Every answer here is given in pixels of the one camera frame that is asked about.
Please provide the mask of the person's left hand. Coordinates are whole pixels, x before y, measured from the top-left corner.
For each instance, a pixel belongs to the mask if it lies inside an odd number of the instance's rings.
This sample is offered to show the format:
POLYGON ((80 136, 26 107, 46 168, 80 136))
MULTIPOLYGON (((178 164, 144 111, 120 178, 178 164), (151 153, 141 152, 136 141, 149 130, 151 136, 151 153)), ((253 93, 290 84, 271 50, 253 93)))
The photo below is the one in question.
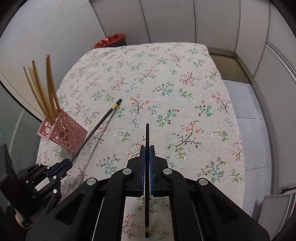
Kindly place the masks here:
POLYGON ((20 219, 19 219, 19 217, 18 217, 17 214, 15 214, 15 219, 16 219, 17 223, 18 223, 22 228, 27 229, 27 230, 29 230, 30 228, 32 228, 32 227, 35 225, 35 223, 31 223, 30 226, 23 226, 23 225, 22 225, 22 222, 20 221, 20 219))

